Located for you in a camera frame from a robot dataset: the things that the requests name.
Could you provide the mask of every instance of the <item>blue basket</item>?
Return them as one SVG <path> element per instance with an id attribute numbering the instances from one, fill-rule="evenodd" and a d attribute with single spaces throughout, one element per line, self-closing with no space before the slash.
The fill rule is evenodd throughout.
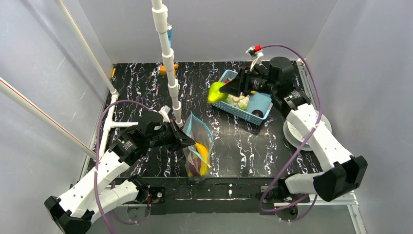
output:
<path id="1" fill-rule="evenodd" d="M 226 70 L 226 71 L 224 72 L 224 74 L 221 76 L 221 78 L 219 79 L 219 81 L 221 81 L 221 82 L 226 82 L 227 80 L 232 80 L 232 79 L 234 79 L 236 76 L 237 76 L 237 72 L 234 72 L 234 71 L 232 71 L 232 70 Z M 263 122 L 263 120 L 265 120 L 265 119 L 268 117 L 268 115 L 270 114 L 270 110 L 271 110 L 271 107 L 272 107 L 272 103 L 268 106 L 268 110 L 267 110 L 267 112 L 265 113 L 265 115 L 264 115 L 263 118 L 260 118 L 260 117 L 258 117 L 258 116 L 256 116 L 256 115 L 253 115 L 253 114 L 251 114 L 251 113 L 248 113 L 248 112 L 246 112 L 246 111 L 243 111 L 243 110 L 241 110 L 241 109 L 238 109 L 238 108 L 236 108 L 236 107 L 234 107 L 234 106 L 231 106 L 231 105 L 229 105 L 228 103 L 223 102 L 223 101 L 220 101 L 220 102 L 218 102 L 218 103 L 215 103 L 215 104 L 213 104 L 213 106 L 218 107 L 218 108 L 220 108 L 221 110 L 224 110 L 224 111 L 226 111 L 226 112 L 228 112 L 228 113 L 230 113 L 230 114 L 233 114 L 233 115 L 235 115 L 235 116 L 237 116 L 237 117 L 240 117 L 240 118 L 242 118 L 242 119 L 245 119 L 245 120 L 248 121 L 248 122 L 251 122 L 251 123 L 256 124 L 256 125 L 260 125 L 260 124 Z"/>

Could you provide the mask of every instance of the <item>white pvc pipe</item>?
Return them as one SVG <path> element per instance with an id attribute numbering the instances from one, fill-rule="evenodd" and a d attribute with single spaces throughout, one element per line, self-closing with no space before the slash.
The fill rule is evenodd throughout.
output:
<path id="1" fill-rule="evenodd" d="M 116 102 L 119 94 L 112 94 L 111 104 Z M 99 159 L 101 159 L 106 151 L 106 144 L 108 143 L 109 132 L 111 131 L 111 124 L 113 119 L 113 114 L 115 111 L 115 105 L 111 106 L 108 111 L 108 116 L 106 116 L 105 124 L 103 125 L 102 140 L 100 141 L 99 148 Z"/>
<path id="2" fill-rule="evenodd" d="M 179 85 L 175 78 L 173 64 L 173 50 L 170 48 L 168 39 L 168 9 L 162 4 L 162 0 L 152 0 L 152 14 L 155 22 L 155 29 L 159 35 L 159 41 L 162 47 L 162 61 L 167 72 L 169 95 L 172 99 L 172 110 L 175 116 L 175 122 L 179 127 L 182 127 L 181 119 L 181 103 L 178 99 Z"/>
<path id="3" fill-rule="evenodd" d="M 111 127 L 112 128 L 127 128 L 127 127 L 131 127 L 137 124 L 138 122 L 112 122 Z"/>
<path id="4" fill-rule="evenodd" d="M 152 0 L 152 6 L 155 10 L 159 10 L 162 7 L 162 0 Z"/>
<path id="5" fill-rule="evenodd" d="M 36 116 L 38 119 L 43 121 L 45 124 L 49 125 L 51 128 L 55 129 L 62 136 L 66 137 L 70 142 L 75 144 L 84 153 L 89 155 L 91 158 L 95 159 L 95 153 L 89 149 L 85 144 L 83 144 L 74 135 L 69 133 L 65 128 L 58 124 L 54 119 L 48 116 L 44 111 L 38 108 L 34 103 L 27 99 L 23 94 L 17 91 L 13 86 L 7 83 L 0 77 L 0 91 L 8 96 L 11 100 L 17 103 L 19 106 Z"/>
<path id="6" fill-rule="evenodd" d="M 82 32 L 80 31 L 76 21 L 73 19 L 72 14 L 70 14 L 69 9 L 67 8 L 66 4 L 63 0 L 56 0 L 58 6 L 62 9 L 63 14 L 66 16 L 70 27 L 73 29 L 77 39 L 79 40 L 80 44 L 82 45 L 83 49 L 86 51 L 87 55 L 89 56 L 90 60 L 92 61 L 94 67 L 96 68 L 97 72 L 101 76 L 102 80 L 105 82 L 106 86 L 109 88 L 111 94 L 117 94 L 115 87 L 112 85 L 110 78 L 105 74 L 102 66 L 100 65 L 99 61 L 97 60 L 96 56 L 94 55 L 93 51 L 91 50 L 88 42 L 86 41 L 85 37 L 83 36 Z"/>

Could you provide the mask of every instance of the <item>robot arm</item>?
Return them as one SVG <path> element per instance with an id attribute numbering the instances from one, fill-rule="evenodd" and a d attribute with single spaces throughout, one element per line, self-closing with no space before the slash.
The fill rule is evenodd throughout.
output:
<path id="1" fill-rule="evenodd" d="M 139 124 L 124 130 L 99 161 L 98 193 L 101 194 L 112 180 L 145 156 L 149 148 L 169 146 L 169 150 L 176 151 L 194 144 L 195 141 L 173 121 L 164 122 L 162 114 L 143 113 Z M 94 196 L 94 174 L 95 170 L 89 171 L 67 192 L 59 197 L 50 196 L 44 202 L 53 221 L 66 234 L 86 233 L 100 217 Z M 135 200 L 142 188 L 142 183 L 130 178 L 115 189 L 104 192 L 101 197 L 104 211 Z"/>
<path id="2" fill-rule="evenodd" d="M 323 200 L 331 201 L 358 188 L 367 168 L 366 160 L 363 156 L 354 157 L 322 122 L 314 126 L 317 114 L 309 98 L 301 90 L 295 90 L 291 61 L 275 57 L 270 60 L 268 69 L 252 65 L 241 68 L 233 80 L 220 88 L 220 92 L 237 97 L 251 91 L 270 94 L 273 107 L 303 136 L 316 128 L 307 143 L 317 156 L 323 172 L 281 178 L 272 193 L 275 198 L 282 200 L 293 194 L 318 194 Z"/>

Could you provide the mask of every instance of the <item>plastic bag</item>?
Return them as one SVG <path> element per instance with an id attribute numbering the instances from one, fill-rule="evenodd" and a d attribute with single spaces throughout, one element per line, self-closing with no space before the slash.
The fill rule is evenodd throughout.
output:
<path id="1" fill-rule="evenodd" d="M 185 168 L 188 178 L 191 181 L 201 181 L 210 172 L 210 156 L 214 147 L 214 138 L 207 125 L 195 117 L 192 112 L 185 122 L 183 131 L 196 141 L 196 145 L 183 149 L 187 159 Z"/>

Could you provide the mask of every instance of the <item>white enclosure wall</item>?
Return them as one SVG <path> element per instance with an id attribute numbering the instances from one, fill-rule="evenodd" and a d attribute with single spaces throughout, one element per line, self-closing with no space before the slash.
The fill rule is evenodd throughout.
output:
<path id="1" fill-rule="evenodd" d="M 304 56 L 337 0 L 164 0 L 176 61 L 250 60 L 257 44 L 282 43 Z M 79 0 L 112 63 L 161 62 L 150 0 Z M 295 56 L 267 49 L 267 59 Z"/>
<path id="2" fill-rule="evenodd" d="M 307 60 L 338 140 L 369 166 L 368 233 L 413 233 L 413 2 L 338 0 Z"/>
<path id="3" fill-rule="evenodd" d="M 1 1 L 0 42 L 0 77 L 89 145 L 107 87 L 56 3 Z M 76 183 L 85 154 L 3 94 L 0 106 L 0 233 L 57 234 L 43 202 Z"/>

